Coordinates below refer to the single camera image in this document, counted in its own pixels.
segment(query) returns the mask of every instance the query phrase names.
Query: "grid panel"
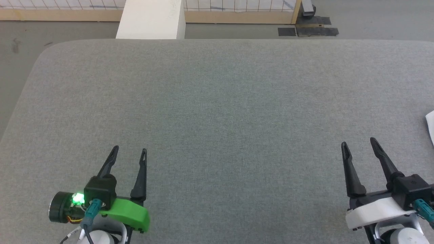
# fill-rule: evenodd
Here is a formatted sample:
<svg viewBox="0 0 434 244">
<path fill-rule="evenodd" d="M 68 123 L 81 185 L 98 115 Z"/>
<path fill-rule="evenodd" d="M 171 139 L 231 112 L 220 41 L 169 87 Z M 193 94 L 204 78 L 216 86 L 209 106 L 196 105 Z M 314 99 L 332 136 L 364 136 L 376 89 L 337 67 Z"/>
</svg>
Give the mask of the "grid panel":
<svg viewBox="0 0 434 244">
<path fill-rule="evenodd" d="M 123 9 L 126 0 L 0 0 L 3 9 Z M 296 0 L 184 0 L 186 11 L 285 12 Z"/>
</svg>

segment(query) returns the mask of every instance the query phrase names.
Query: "gray floor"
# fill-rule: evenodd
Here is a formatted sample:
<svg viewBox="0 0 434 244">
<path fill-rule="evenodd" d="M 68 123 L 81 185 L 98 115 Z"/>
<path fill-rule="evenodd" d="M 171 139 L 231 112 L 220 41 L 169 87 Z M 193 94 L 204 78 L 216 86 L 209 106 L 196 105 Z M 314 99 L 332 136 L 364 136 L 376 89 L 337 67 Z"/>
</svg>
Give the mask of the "gray floor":
<svg viewBox="0 0 434 244">
<path fill-rule="evenodd" d="M 337 37 L 434 41 L 432 0 L 312 0 L 328 16 Z M 277 25 L 188 24 L 187 39 L 295 39 L 279 37 Z M 33 63 L 47 47 L 81 39 L 114 38 L 118 23 L 0 22 L 0 138 Z"/>
</svg>

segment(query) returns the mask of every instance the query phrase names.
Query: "wooden frame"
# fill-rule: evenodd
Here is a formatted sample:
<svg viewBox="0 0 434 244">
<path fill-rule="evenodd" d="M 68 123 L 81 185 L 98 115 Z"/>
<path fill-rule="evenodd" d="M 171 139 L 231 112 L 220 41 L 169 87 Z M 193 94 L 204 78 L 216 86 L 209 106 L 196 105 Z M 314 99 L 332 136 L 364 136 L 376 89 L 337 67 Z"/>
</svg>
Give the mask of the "wooden frame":
<svg viewBox="0 0 434 244">
<path fill-rule="evenodd" d="M 185 12 L 187 23 L 295 24 L 301 0 L 293 12 Z M 120 21 L 122 10 L 21 10 L 1 9 L 0 20 Z"/>
</svg>

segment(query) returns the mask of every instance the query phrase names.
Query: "robotic arm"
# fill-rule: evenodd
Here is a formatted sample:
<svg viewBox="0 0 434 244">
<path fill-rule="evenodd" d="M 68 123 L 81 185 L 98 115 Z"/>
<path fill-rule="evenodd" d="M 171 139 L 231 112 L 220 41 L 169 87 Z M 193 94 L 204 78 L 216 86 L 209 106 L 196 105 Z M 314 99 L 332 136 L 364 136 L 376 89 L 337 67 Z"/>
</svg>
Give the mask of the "robotic arm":
<svg viewBox="0 0 434 244">
<path fill-rule="evenodd" d="M 81 231 L 77 244 L 129 244 L 133 231 L 147 232 L 150 219 L 146 200 L 147 151 L 142 150 L 140 169 L 129 198 L 115 192 L 116 178 L 110 174 L 119 147 L 110 152 L 104 165 L 84 188 L 84 193 L 59 191 L 51 201 L 50 221 L 79 224 L 60 243 Z"/>
<path fill-rule="evenodd" d="M 398 171 L 375 138 L 371 138 L 371 145 L 387 180 L 387 190 L 371 193 L 367 193 L 360 183 L 346 142 L 341 146 L 350 198 L 345 217 L 348 228 L 354 231 L 364 228 L 370 244 L 429 244 L 418 216 L 434 228 L 434 185 L 429 185 L 417 174 L 405 176 Z M 402 228 L 380 234 L 380 228 L 394 225 Z"/>
</svg>

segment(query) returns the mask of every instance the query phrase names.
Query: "gray table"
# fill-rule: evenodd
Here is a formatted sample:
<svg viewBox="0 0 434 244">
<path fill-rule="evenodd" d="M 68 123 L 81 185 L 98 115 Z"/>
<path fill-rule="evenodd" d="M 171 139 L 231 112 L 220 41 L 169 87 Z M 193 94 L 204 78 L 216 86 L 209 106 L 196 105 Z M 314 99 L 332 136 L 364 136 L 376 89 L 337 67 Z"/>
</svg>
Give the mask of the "gray table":
<svg viewBox="0 0 434 244">
<path fill-rule="evenodd" d="M 340 143 L 369 191 L 385 188 L 370 136 L 433 183 L 433 67 L 426 42 L 57 44 L 0 142 L 0 243 L 58 243 L 73 227 L 49 222 L 52 196 L 83 189 L 114 145 L 123 196 L 148 149 L 151 229 L 134 244 L 367 243 L 346 227 Z"/>
</svg>

